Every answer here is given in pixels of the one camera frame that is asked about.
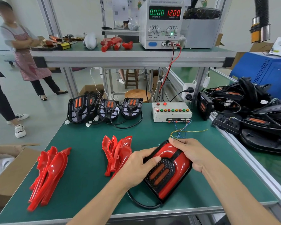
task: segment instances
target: white control box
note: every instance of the white control box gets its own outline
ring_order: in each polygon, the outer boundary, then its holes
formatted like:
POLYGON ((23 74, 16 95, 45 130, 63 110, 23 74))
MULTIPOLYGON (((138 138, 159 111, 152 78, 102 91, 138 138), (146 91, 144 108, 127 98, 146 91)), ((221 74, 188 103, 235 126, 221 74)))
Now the white control box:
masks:
POLYGON ((153 102, 154 122, 188 122, 193 113, 184 102, 153 102))
POLYGON ((139 41, 145 49, 178 47, 183 0, 146 0, 140 8, 139 41))

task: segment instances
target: blue machine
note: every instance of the blue machine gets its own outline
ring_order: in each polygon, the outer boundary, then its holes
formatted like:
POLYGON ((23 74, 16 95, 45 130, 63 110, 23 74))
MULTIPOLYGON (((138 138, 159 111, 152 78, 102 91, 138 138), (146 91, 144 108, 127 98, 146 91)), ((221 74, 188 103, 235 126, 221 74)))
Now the blue machine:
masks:
POLYGON ((281 99, 281 57, 260 52, 245 53, 230 73, 234 79, 242 76, 250 76, 251 82, 258 85, 271 84, 268 93, 281 99))

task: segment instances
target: digital display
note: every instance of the digital display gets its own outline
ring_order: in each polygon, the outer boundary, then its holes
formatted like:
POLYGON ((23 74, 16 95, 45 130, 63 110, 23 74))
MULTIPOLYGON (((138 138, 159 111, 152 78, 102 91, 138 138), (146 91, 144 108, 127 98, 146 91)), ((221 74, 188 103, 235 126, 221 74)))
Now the digital display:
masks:
POLYGON ((180 20, 181 7, 150 6, 149 20, 180 20))

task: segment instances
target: round wooden stool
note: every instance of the round wooden stool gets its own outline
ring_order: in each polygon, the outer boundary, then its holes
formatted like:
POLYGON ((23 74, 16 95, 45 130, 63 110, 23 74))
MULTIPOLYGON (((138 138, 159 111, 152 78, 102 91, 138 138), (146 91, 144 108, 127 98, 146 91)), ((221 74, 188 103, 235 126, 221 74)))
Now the round wooden stool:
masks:
MULTIPOLYGON (((151 94, 147 93, 148 99, 150 101, 151 94)), ((142 98, 144 103, 148 103, 146 96, 146 90, 142 89, 132 89, 125 93, 125 98, 142 98)))

